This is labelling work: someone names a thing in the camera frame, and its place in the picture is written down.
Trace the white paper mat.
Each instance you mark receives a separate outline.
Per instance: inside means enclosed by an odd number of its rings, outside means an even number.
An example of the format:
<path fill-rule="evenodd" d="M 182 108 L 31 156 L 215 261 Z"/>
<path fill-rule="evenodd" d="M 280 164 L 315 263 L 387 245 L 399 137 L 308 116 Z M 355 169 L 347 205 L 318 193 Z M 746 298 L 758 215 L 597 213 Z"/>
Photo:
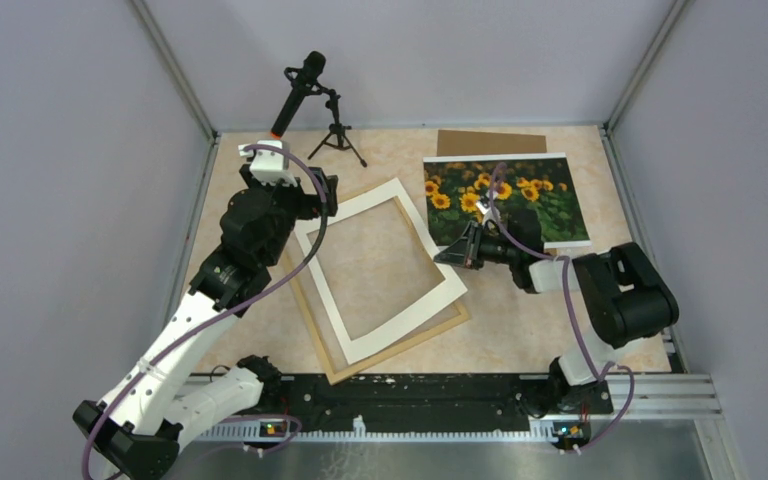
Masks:
<path fill-rule="evenodd" d="M 343 201 L 332 242 L 291 288 L 326 373 L 375 365 L 468 319 L 467 287 L 433 262 L 438 248 L 401 181 Z"/>

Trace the sunflower photo print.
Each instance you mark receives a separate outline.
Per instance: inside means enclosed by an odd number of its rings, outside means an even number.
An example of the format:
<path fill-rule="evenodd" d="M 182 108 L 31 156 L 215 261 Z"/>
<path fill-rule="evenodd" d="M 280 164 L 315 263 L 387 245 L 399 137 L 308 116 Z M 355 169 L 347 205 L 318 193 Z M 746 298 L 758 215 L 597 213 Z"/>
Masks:
<path fill-rule="evenodd" d="M 437 156 L 423 159 L 428 229 L 440 247 L 481 221 L 491 187 L 505 220 L 520 209 L 536 213 L 549 248 L 590 246 L 567 156 L 564 153 Z"/>

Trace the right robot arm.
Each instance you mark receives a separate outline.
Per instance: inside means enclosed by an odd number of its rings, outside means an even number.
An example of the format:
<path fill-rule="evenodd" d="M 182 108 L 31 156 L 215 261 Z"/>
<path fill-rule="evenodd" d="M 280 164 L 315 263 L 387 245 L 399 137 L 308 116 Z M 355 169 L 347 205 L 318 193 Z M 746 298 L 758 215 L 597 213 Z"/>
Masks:
<path fill-rule="evenodd" d="M 576 344 L 549 366 L 543 387 L 526 404 L 540 414 L 572 412 L 643 340 L 675 324 L 679 307 L 642 248 L 628 242 L 576 258 L 551 257 L 535 211 L 510 214 L 503 223 L 470 221 L 434 262 L 479 270 L 485 263 L 508 268 L 514 285 L 528 294 L 559 291 L 567 304 L 582 295 L 591 329 L 574 329 Z"/>

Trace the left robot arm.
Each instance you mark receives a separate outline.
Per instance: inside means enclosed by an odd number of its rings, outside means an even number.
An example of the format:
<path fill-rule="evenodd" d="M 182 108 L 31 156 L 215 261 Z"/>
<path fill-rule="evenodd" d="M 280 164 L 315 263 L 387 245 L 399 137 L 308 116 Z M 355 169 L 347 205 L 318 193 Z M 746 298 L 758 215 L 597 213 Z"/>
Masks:
<path fill-rule="evenodd" d="M 193 440 L 233 414 L 252 408 L 268 413 L 279 404 L 279 371 L 266 358 L 249 356 L 219 380 L 187 395 L 181 387 L 199 360 L 250 306 L 282 286 L 269 269 L 277 264 L 290 234 L 302 220 L 324 239 L 338 210 L 339 179 L 318 167 L 270 185 L 253 168 L 240 174 L 245 189 L 230 197 L 222 215 L 217 248 L 204 260 L 177 310 L 158 338 L 123 380 L 102 399 L 84 400 L 73 420 L 86 437 L 81 475 L 91 476 L 98 453 L 114 477 L 160 479 Z"/>

